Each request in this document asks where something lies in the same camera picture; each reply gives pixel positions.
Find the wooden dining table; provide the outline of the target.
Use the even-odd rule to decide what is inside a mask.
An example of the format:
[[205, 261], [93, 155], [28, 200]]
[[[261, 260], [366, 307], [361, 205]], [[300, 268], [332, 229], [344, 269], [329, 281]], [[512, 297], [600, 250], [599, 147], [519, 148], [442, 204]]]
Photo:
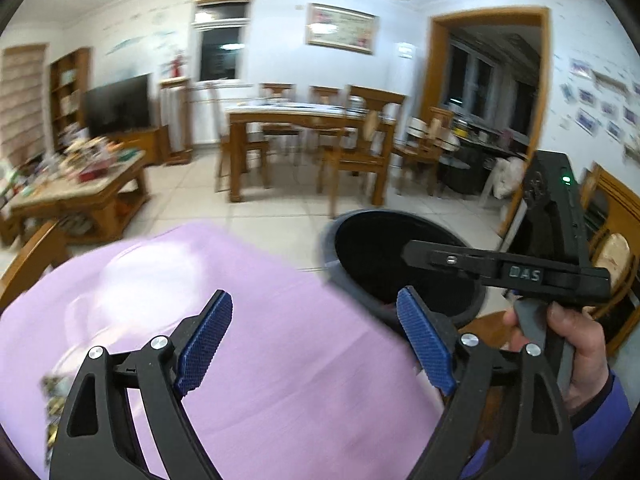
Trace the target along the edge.
[[[296, 140], [296, 160], [300, 162], [304, 152], [305, 133], [329, 136], [331, 143], [317, 148], [319, 164], [322, 148], [333, 145], [336, 140], [338, 123], [344, 113], [343, 105], [318, 103], [245, 104], [229, 107], [228, 122], [228, 163], [229, 200], [242, 200], [242, 175], [246, 173], [247, 154], [260, 153], [260, 161], [265, 162], [269, 142], [283, 136]], [[329, 188], [329, 170], [323, 178], [323, 188]]]

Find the framed wall painting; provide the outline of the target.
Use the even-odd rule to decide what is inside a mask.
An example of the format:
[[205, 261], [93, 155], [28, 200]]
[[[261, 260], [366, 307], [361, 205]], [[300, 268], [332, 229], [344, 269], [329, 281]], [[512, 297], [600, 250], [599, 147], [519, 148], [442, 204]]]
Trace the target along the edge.
[[378, 18], [369, 13], [309, 3], [306, 44], [365, 55], [374, 53]]

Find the black television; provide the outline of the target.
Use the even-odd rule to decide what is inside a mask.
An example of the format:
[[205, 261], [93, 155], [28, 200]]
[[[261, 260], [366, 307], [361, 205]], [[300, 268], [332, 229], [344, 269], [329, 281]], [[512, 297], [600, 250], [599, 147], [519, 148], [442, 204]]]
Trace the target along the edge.
[[150, 74], [106, 84], [85, 93], [82, 106], [90, 136], [148, 128], [151, 125]]

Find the purple tablecloth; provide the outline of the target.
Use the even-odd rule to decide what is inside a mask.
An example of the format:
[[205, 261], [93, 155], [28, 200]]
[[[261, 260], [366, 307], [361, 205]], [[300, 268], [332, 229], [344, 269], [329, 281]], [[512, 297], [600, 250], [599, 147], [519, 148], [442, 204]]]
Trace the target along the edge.
[[442, 402], [413, 353], [317, 275], [187, 223], [71, 258], [1, 317], [1, 426], [46, 478], [42, 378], [88, 350], [137, 350], [217, 290], [232, 321], [184, 407], [226, 479], [403, 479]]

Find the wooden bookshelf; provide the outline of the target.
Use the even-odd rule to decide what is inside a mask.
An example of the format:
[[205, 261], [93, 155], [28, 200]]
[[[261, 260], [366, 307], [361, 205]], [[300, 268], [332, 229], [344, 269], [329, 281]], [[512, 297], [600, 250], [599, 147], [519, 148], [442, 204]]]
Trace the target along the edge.
[[59, 151], [70, 127], [85, 128], [84, 96], [89, 90], [92, 49], [82, 47], [50, 64], [53, 148]]

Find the black trash bin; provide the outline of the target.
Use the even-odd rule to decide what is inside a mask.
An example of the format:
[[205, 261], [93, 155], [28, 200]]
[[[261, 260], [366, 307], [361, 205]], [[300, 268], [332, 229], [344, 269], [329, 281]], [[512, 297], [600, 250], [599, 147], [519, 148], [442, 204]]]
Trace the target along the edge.
[[461, 328], [480, 313], [486, 288], [468, 278], [407, 266], [401, 257], [410, 240], [466, 245], [444, 226], [416, 214], [363, 209], [342, 214], [324, 229], [322, 268], [329, 282], [399, 337], [406, 336], [396, 314], [398, 292], [413, 287], [432, 311]]

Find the wooden coffee table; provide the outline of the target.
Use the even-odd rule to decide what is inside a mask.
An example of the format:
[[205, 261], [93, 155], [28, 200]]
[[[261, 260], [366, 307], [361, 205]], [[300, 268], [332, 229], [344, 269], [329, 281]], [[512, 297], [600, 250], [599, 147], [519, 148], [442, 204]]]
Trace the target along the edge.
[[127, 226], [150, 199], [144, 173], [145, 152], [135, 150], [104, 176], [87, 182], [55, 180], [29, 195], [9, 201], [17, 236], [30, 237], [29, 221], [58, 224], [70, 245], [96, 245], [120, 240]]

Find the tall wooden plant stand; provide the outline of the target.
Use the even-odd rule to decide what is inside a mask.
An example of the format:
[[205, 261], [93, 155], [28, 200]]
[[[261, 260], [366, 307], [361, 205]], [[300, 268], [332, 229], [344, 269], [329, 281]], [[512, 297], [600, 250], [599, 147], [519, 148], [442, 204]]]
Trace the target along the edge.
[[163, 130], [162, 153], [166, 165], [192, 162], [191, 81], [188, 77], [160, 81], [158, 114]]

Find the wooden dining chair near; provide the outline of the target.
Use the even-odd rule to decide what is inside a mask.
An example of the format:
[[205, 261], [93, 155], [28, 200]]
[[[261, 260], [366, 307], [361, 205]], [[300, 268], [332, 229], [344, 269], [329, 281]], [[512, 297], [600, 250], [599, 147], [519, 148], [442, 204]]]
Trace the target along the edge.
[[384, 90], [348, 86], [342, 120], [333, 145], [322, 148], [317, 192], [329, 170], [329, 217], [337, 217], [338, 188], [343, 171], [375, 175], [371, 204], [384, 205], [385, 185], [398, 120], [406, 97]]

